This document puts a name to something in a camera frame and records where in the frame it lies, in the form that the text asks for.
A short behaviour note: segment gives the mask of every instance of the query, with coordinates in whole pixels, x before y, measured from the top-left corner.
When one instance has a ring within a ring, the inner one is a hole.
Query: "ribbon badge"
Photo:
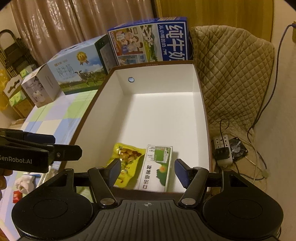
[[[87,56],[84,52],[78,52],[77,53],[77,59],[80,62],[80,65],[83,65],[83,63],[85,62],[86,64],[89,63],[89,61],[87,61]]]

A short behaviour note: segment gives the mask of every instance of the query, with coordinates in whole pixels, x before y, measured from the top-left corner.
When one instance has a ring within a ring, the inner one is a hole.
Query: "round hole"
[[[135,79],[134,79],[133,77],[129,77],[129,78],[128,78],[128,81],[129,81],[130,83],[132,83],[132,82],[135,81]]]

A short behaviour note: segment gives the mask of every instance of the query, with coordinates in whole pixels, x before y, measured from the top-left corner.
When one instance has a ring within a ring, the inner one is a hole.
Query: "open box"
[[[184,192],[173,163],[210,170],[210,139],[199,80],[192,61],[116,67],[96,93],[72,144],[83,150],[67,168],[105,166],[116,142],[138,148],[173,147],[168,192]]]

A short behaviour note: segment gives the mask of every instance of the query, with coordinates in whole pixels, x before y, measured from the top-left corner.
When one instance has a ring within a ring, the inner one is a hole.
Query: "power strip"
[[[223,142],[225,143],[225,147],[229,148],[229,157],[227,159],[218,160],[217,164],[220,167],[227,167],[229,165],[232,165],[232,155],[231,155],[231,149],[228,141],[228,135],[223,135],[223,139],[221,138],[221,135],[214,137],[215,149],[224,147]]]

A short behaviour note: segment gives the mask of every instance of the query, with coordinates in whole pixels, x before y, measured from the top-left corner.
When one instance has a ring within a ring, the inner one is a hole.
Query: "black fan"
[[[229,140],[232,160],[237,161],[248,154],[248,150],[238,137]]]

